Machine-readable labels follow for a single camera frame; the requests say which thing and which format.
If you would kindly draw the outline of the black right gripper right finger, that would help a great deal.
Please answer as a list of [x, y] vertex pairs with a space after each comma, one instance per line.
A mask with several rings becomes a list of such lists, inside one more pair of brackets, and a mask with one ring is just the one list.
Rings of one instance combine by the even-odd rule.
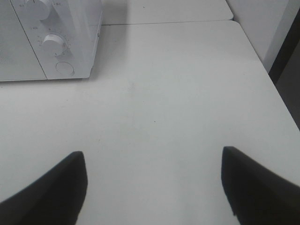
[[222, 186], [241, 225], [298, 225], [300, 188], [241, 152], [222, 152]]

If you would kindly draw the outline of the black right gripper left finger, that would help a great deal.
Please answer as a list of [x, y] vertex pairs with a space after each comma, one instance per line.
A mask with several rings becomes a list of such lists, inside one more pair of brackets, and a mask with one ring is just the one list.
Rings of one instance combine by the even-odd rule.
[[75, 151], [0, 203], [2, 225], [74, 225], [88, 187], [84, 154]]

